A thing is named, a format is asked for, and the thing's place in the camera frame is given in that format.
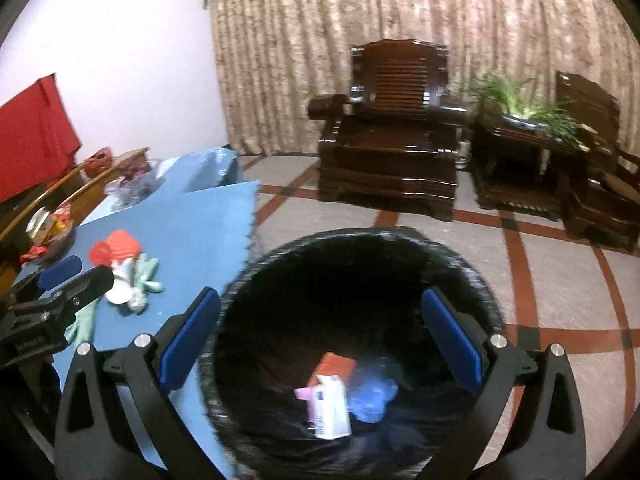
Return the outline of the blue crumpled trash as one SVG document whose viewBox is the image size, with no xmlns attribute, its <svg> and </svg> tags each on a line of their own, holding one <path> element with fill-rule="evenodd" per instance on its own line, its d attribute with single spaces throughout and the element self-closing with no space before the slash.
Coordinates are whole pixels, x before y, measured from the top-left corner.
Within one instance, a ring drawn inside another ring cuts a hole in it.
<svg viewBox="0 0 640 480">
<path fill-rule="evenodd" d="M 347 407 L 358 422 L 377 424 L 398 393 L 397 382 L 379 367 L 360 367 L 347 386 Z"/>
</svg>

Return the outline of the black trash bin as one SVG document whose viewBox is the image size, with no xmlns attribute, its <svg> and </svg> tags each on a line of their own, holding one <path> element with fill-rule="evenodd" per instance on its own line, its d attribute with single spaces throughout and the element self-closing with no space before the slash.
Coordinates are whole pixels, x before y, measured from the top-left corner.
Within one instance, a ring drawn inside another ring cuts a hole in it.
<svg viewBox="0 0 640 480">
<path fill-rule="evenodd" d="M 414 229 L 321 232 L 250 264 L 222 294 L 198 361 L 220 443 L 266 477 L 414 477 L 475 401 L 423 321 L 431 287 L 484 332 L 502 329 L 477 270 Z M 295 396 L 327 353 L 387 364 L 399 380 L 380 422 L 333 441 L 314 436 Z"/>
</svg>

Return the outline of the green rubber glove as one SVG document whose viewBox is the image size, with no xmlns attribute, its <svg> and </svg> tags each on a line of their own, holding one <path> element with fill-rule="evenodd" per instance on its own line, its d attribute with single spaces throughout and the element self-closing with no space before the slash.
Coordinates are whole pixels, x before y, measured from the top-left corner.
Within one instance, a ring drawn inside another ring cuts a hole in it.
<svg viewBox="0 0 640 480">
<path fill-rule="evenodd" d="M 110 304 L 104 295 L 99 296 L 88 306 L 83 307 L 75 314 L 75 319 L 65 330 L 65 338 L 70 346 L 77 347 L 83 342 L 93 342 L 94 328 L 96 327 L 96 314 L 101 302 L 106 302 L 115 308 L 121 315 L 142 314 L 149 304 L 149 294 L 160 294 L 164 291 L 164 285 L 155 279 L 155 273 L 160 266 L 160 260 L 152 258 L 142 252 L 134 259 L 134 298 L 128 304 L 115 306 Z"/>
</svg>

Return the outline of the glass snack bowl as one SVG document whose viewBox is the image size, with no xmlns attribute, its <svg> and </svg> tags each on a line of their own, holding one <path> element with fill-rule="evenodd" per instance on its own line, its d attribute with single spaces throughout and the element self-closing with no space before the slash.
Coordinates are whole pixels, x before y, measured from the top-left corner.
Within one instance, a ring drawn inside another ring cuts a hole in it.
<svg viewBox="0 0 640 480">
<path fill-rule="evenodd" d="M 22 266 L 28 264 L 51 264 L 62 257 L 73 244 L 75 225 L 70 220 L 61 232 L 39 246 L 32 246 L 26 254 L 21 255 Z"/>
</svg>

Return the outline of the gold white box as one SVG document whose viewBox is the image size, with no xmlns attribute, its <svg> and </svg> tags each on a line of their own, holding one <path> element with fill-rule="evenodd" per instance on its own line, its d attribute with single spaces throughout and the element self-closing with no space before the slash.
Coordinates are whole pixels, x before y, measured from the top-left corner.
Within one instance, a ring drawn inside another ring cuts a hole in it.
<svg viewBox="0 0 640 480">
<path fill-rule="evenodd" d="M 55 220 L 50 211 L 41 207 L 38 209 L 26 226 L 26 234 L 34 245 L 41 245 L 53 228 Z"/>
</svg>

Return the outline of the small red foam net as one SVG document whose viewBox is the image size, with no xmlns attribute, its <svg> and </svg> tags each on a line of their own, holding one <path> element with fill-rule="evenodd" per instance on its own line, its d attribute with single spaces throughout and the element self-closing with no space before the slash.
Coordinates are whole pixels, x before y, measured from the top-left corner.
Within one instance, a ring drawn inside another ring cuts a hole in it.
<svg viewBox="0 0 640 480">
<path fill-rule="evenodd" d="M 110 246 L 108 246 L 105 240 L 99 240 L 91 247 L 89 252 L 89 260 L 94 266 L 112 265 Z"/>
</svg>

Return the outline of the white crumpled tissue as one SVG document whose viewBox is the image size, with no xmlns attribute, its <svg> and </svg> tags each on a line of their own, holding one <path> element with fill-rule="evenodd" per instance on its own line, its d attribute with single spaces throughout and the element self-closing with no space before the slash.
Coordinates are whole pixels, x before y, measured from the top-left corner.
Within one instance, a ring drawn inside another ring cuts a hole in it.
<svg viewBox="0 0 640 480">
<path fill-rule="evenodd" d="M 127 258 L 112 264 L 113 286 L 104 296 L 110 304 L 128 304 L 134 298 L 134 259 Z"/>
</svg>

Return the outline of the wooden bench backrest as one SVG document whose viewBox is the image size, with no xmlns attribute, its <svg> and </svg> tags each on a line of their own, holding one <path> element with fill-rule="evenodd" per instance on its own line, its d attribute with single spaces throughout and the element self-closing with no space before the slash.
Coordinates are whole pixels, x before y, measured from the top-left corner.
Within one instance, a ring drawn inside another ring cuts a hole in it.
<svg viewBox="0 0 640 480">
<path fill-rule="evenodd" d="M 17 198 L 1 204 L 1 290 L 4 292 L 20 273 L 21 254 L 27 252 L 30 241 L 25 234 L 28 220 L 40 208 L 55 210 L 61 204 L 72 205 L 72 218 L 83 222 L 105 198 L 107 183 L 117 179 L 120 167 L 130 159 L 145 155 L 148 148 L 138 148 L 116 156 L 113 166 L 93 179 L 85 178 L 84 166 L 74 167 L 61 179 L 38 184 Z"/>
</svg>

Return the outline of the glass fruit bowl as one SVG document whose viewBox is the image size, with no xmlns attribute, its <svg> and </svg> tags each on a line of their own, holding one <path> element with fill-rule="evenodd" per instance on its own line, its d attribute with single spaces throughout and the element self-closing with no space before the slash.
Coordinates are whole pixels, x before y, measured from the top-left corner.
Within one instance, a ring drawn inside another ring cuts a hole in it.
<svg viewBox="0 0 640 480">
<path fill-rule="evenodd" d="M 105 187 L 105 194 L 114 200 L 112 211 L 127 209 L 142 200 L 146 200 L 160 186 L 160 178 L 157 175 L 157 159 L 149 160 L 151 171 L 131 181 L 125 181 L 119 176 Z"/>
</svg>

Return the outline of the blue felt tablecloth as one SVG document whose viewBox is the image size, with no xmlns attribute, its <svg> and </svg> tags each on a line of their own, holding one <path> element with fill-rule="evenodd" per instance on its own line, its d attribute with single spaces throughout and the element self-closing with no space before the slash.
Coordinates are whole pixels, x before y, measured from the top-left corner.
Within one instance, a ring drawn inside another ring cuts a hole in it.
<svg viewBox="0 0 640 480">
<path fill-rule="evenodd" d="M 104 298 L 100 300 L 92 340 L 98 350 L 125 347 L 141 333 L 156 334 L 171 315 L 184 312 L 205 286 L 220 294 L 224 291 L 250 258 L 258 186 L 252 181 L 165 198 L 149 197 L 137 206 L 77 228 L 70 254 L 81 258 L 83 271 L 92 267 L 88 256 L 92 246 L 118 229 L 138 240 L 143 252 L 160 259 L 154 278 L 164 285 L 164 291 L 151 295 L 142 314 L 123 315 Z M 199 379 L 194 364 L 184 386 L 169 399 L 198 445 L 230 479 L 232 466 L 206 416 Z M 118 390 L 144 457 L 164 466 L 130 393 Z"/>
</svg>

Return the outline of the red cloth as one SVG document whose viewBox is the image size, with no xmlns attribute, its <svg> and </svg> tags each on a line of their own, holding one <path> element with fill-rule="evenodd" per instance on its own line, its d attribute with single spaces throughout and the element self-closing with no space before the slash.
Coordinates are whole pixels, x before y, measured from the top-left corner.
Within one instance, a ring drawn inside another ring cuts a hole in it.
<svg viewBox="0 0 640 480">
<path fill-rule="evenodd" d="M 5 202 L 64 176 L 81 142 L 67 117 L 53 74 L 1 107 L 0 195 Z"/>
</svg>

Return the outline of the dark red fruit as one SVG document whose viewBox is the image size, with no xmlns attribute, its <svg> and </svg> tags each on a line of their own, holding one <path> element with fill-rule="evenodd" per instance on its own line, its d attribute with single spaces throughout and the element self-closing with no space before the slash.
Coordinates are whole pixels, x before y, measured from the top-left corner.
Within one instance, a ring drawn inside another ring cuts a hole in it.
<svg viewBox="0 0 640 480">
<path fill-rule="evenodd" d="M 151 165 L 145 154 L 130 157 L 118 165 L 120 175 L 125 181 L 134 180 L 151 171 Z"/>
</svg>

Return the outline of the white small carton box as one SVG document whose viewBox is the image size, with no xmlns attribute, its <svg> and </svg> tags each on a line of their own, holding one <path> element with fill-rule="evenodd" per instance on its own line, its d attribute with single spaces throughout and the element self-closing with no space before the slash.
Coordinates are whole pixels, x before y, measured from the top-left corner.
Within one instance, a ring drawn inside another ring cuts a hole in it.
<svg viewBox="0 0 640 480">
<path fill-rule="evenodd" d="M 320 440 L 336 440 L 349 437 L 349 412 L 345 385 L 337 375 L 319 375 L 318 385 L 297 388 L 297 400 L 307 405 L 308 422 L 314 436 Z"/>
</svg>

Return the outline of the green potted plant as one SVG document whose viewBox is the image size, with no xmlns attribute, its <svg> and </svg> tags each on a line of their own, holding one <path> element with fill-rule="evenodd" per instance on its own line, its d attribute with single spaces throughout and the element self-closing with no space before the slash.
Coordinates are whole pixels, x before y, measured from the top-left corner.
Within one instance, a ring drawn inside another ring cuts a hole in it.
<svg viewBox="0 0 640 480">
<path fill-rule="evenodd" d="M 478 104 L 487 104 L 504 119 L 517 126 L 588 151 L 578 138 L 578 122 L 559 105 L 524 96 L 528 80 L 516 80 L 496 72 L 487 72 L 470 80 L 466 94 Z"/>
</svg>

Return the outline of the beige patterned curtain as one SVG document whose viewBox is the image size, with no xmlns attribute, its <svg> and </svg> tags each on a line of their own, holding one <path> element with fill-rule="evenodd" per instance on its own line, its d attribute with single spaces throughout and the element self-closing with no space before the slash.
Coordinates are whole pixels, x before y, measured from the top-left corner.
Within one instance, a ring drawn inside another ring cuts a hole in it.
<svg viewBox="0 0 640 480">
<path fill-rule="evenodd" d="M 555 107 L 558 73 L 602 87 L 639 149 L 639 25 L 615 0 L 204 0 L 229 142 L 314 154 L 340 122 L 461 129 L 486 78 L 510 110 Z"/>
</svg>

